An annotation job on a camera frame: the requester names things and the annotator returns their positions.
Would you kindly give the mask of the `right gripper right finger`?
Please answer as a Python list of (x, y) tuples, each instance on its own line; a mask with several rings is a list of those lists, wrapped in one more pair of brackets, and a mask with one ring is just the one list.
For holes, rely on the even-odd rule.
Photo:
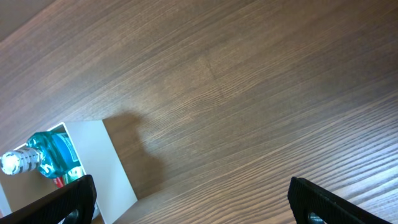
[(304, 178), (291, 178), (287, 198), (297, 223), (389, 223)]

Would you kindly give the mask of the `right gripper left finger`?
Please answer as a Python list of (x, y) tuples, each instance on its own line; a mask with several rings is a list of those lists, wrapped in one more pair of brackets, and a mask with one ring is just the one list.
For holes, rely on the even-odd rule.
[(93, 177), (84, 175), (1, 218), (1, 223), (91, 223), (96, 197)]

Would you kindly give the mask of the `red teal toothpaste tube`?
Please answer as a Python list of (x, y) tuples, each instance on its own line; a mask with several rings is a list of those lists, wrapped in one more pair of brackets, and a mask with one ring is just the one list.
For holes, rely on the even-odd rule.
[(53, 179), (53, 182), (58, 188), (62, 188), (65, 185), (65, 183), (63, 181), (63, 177), (57, 177), (57, 178)]

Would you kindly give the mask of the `green Dettol soap bar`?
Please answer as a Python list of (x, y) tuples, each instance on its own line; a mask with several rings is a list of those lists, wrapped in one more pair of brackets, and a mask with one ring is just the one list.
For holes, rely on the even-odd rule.
[(63, 175), (63, 183), (65, 185), (79, 179), (80, 177), (84, 176), (85, 172), (82, 166), (77, 166), (69, 170), (65, 175)]

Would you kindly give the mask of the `blue mouthwash bottle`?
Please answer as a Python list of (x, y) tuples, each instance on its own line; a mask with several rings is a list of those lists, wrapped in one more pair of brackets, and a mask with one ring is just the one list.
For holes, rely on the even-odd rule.
[(55, 179), (79, 165), (79, 158), (66, 132), (35, 133), (25, 145), (1, 156), (1, 169), (7, 175), (37, 170), (43, 176)]

